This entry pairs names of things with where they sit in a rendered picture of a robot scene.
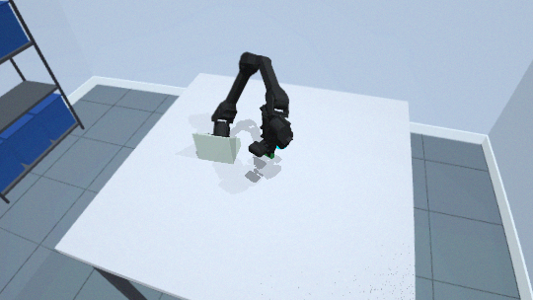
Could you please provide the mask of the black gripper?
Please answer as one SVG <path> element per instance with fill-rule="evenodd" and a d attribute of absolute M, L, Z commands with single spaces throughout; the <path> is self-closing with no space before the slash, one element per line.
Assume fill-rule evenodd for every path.
<path fill-rule="evenodd" d="M 269 142 L 270 135 L 272 135 L 272 132 L 269 129 L 264 128 L 262 125 L 260 126 L 260 129 L 263 130 L 263 134 L 261 134 L 263 140 L 261 142 L 255 141 L 249 145 L 249 152 L 259 158 L 265 153 L 270 157 L 271 153 L 274 154 L 277 145 L 274 142 Z"/>

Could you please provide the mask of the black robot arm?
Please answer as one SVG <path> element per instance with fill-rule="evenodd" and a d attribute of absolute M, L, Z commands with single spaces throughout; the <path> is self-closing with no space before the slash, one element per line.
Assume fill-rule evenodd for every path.
<path fill-rule="evenodd" d="M 271 59 L 245 51 L 241 54 L 238 64 L 239 73 L 226 99 L 219 103 L 211 116 L 211 121 L 214 121 L 213 134 L 211 135 L 230 137 L 229 125 L 230 123 L 233 124 L 238 112 L 236 104 L 250 77 L 260 69 L 266 86 L 266 104 L 260 107 L 262 111 L 262 124 L 264 128 L 272 132 L 269 142 L 274 142 L 280 149 L 284 149 L 293 140 L 293 131 L 290 127 L 291 122 L 286 119 L 289 118 L 289 97 L 278 84 L 271 65 Z M 283 112 L 276 110 L 282 110 Z"/>

